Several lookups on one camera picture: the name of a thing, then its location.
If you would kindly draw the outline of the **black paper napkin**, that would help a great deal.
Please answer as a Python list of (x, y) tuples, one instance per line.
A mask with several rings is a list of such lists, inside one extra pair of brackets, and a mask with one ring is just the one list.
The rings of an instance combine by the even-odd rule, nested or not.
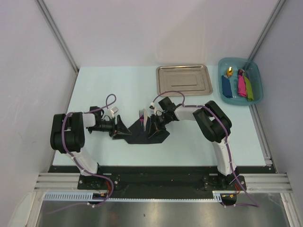
[(144, 131), (141, 121), (138, 119), (128, 129), (131, 135), (123, 135), (122, 138), (128, 144), (161, 144), (169, 135), (168, 131), (157, 132), (149, 137), (149, 129), (151, 126), (150, 117), (148, 117), (146, 130)]

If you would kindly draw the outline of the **silver table knife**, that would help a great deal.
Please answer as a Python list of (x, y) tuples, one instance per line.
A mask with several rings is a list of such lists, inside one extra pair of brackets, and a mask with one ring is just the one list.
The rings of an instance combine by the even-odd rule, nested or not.
[(148, 114), (146, 109), (143, 109), (143, 130), (146, 131), (146, 125), (148, 121)]

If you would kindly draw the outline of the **iridescent rainbow fork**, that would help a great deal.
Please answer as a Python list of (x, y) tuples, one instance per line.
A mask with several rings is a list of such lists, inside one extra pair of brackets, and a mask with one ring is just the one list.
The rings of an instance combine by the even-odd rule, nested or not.
[(144, 131), (144, 125), (143, 125), (144, 113), (143, 113), (143, 109), (139, 110), (139, 120), (140, 120), (140, 123), (141, 123), (141, 132), (143, 132)]

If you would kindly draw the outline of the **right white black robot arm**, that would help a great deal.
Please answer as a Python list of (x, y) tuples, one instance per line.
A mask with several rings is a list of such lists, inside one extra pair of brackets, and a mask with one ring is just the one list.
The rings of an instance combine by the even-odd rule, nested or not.
[(148, 137), (152, 138), (166, 131), (166, 125), (173, 121), (197, 122), (204, 137), (213, 145), (219, 172), (218, 184), (224, 190), (235, 185), (237, 166), (232, 158), (229, 144), (232, 122), (215, 101), (205, 105), (174, 104), (168, 97), (159, 101), (161, 114), (154, 111)]

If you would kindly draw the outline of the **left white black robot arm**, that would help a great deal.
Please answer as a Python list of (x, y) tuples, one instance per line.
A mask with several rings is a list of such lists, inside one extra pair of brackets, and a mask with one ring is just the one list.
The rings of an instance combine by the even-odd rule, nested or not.
[(89, 112), (73, 112), (56, 114), (53, 117), (50, 144), (53, 150), (67, 155), (78, 167), (80, 174), (89, 176), (88, 183), (94, 189), (101, 188), (105, 183), (103, 175), (98, 173), (98, 163), (84, 148), (85, 130), (107, 132), (110, 137), (130, 136), (132, 133), (124, 125), (120, 115), (115, 116), (116, 108), (110, 110), (108, 119), (103, 117), (104, 110), (92, 106)]

